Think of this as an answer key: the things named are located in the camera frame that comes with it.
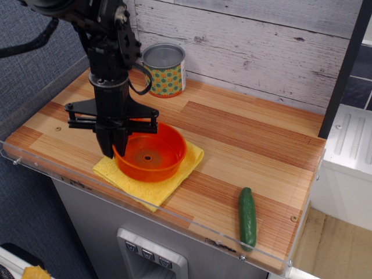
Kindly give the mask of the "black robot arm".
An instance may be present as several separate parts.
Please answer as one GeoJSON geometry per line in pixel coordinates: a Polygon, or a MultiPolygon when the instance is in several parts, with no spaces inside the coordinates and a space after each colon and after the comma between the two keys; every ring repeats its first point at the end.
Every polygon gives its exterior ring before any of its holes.
{"type": "Polygon", "coordinates": [[[128,72],[142,71],[136,63],[141,43],[130,26],[124,1],[23,1],[32,11],[72,24],[90,63],[89,81],[94,98],[68,103],[71,128],[91,129],[102,153],[112,158],[126,154],[132,133],[158,131],[159,111],[132,99],[134,89],[128,72]]]}

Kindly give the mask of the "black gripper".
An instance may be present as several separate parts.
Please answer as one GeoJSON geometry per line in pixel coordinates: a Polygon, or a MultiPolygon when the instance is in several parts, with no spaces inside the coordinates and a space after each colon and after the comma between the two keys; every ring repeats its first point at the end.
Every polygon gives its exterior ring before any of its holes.
{"type": "Polygon", "coordinates": [[[158,132],[159,111],[132,99],[127,75],[112,81],[90,75],[89,82],[94,88],[94,98],[65,105],[68,124],[71,128],[95,132],[105,156],[114,157],[113,144],[117,153],[124,156],[128,135],[132,133],[158,132]]]}

